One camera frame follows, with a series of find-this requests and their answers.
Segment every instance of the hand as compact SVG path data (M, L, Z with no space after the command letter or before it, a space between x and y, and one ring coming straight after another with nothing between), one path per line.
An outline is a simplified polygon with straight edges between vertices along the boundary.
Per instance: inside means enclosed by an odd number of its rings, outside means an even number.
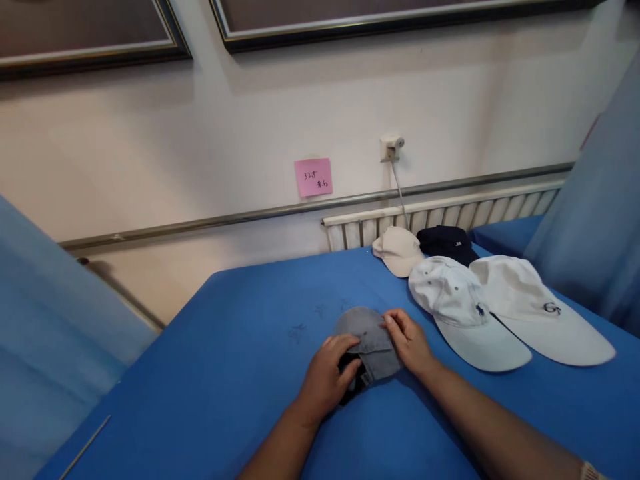
M422 379L432 367L438 365L422 327L402 309L389 310L383 317L384 327L391 335L400 360L412 374Z
M338 362L348 349L360 343L353 335L329 337L313 356L298 397L290 406L305 427L319 427L322 419L340 402L362 360L352 360L342 374Z

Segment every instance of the blue curtain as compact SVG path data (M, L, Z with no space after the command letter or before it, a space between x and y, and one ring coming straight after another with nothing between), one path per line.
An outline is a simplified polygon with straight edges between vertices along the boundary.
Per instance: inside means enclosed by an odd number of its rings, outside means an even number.
M31 479L156 333L0 197L0 477Z
M640 53L525 257L547 284L640 337Z

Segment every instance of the baseball cap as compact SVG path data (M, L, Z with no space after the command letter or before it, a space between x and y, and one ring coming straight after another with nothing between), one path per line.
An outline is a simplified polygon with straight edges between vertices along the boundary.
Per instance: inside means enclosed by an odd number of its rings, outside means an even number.
M437 225L420 230L417 238L420 250L427 255L449 257L465 267L478 260L478 254L473 251L471 240L462 228Z
M358 345L347 350L346 357L351 360L357 355L364 369L358 370L347 389L346 401L373 382L390 377L402 368L389 332L381 327L382 322L381 315L375 310L355 307L344 312L333 328L333 335L350 333L360 339ZM346 366L348 361L341 361L342 364Z
M456 260L420 262L411 271L409 289L454 352L477 369L508 371L531 360L529 349L489 313L474 274Z
M420 242L409 230L389 227L373 242L373 254L382 259L396 277L408 277L411 268L425 259Z
M528 260L496 255L473 262L489 309L520 340L556 362L585 367L611 360L615 349L546 288Z

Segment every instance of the pink sticky note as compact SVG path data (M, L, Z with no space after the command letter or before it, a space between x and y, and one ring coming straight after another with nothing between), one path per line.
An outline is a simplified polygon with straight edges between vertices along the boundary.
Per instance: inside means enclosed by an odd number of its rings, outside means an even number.
M329 159L296 160L293 163L301 197L333 193Z

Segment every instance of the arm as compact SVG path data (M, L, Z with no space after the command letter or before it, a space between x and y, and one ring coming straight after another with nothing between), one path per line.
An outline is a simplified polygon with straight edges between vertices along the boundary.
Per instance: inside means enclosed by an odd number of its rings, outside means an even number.
M437 400L491 480L580 478L580 458L442 365L404 310L390 310L384 318L398 356Z
M329 337L311 360L296 400L238 476L239 480L289 480L300 476L324 417L340 402L362 360L353 360L342 374L338 362L360 343L352 335Z

